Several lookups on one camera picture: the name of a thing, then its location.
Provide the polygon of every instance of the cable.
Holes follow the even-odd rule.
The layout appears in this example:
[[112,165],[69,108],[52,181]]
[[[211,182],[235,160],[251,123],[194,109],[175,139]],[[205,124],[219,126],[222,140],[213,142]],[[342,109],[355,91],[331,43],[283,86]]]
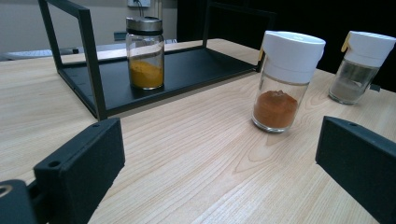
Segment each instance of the cable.
[[135,3],[137,3],[137,6],[139,7],[139,13],[141,17],[145,17],[145,13],[143,11],[143,6],[140,0],[134,0]]

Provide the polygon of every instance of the metal lid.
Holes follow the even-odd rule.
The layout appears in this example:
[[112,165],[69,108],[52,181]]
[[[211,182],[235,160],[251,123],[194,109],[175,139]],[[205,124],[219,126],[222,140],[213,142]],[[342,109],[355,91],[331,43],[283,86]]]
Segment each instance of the metal lid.
[[134,35],[161,35],[163,21],[155,17],[126,18],[126,30]]

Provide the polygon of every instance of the glass jar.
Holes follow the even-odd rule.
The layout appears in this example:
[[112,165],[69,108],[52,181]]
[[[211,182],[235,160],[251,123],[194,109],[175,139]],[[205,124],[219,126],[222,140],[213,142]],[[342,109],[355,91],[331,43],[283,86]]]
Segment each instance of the glass jar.
[[132,87],[153,90],[164,80],[163,22],[153,17],[127,18],[126,48]]
[[265,32],[265,60],[252,115],[256,126],[269,133],[291,126],[325,44],[310,35]]
[[396,38],[387,35],[350,31],[341,48],[341,51],[347,52],[329,88],[329,96],[340,104],[356,104],[375,78],[395,42]]

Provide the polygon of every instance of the brown powder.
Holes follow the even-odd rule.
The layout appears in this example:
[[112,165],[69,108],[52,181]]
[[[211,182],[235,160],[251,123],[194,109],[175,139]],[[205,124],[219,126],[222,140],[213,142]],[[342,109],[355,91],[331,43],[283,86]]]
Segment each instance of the brown powder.
[[267,91],[257,98],[253,116],[269,128],[286,128],[294,120],[297,101],[283,91]]

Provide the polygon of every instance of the yellow powder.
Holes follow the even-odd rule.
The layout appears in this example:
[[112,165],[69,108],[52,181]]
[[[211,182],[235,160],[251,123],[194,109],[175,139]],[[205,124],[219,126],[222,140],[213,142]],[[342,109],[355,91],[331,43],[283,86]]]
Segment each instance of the yellow powder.
[[130,63],[130,76],[138,88],[157,88],[163,84],[163,68],[142,61]]

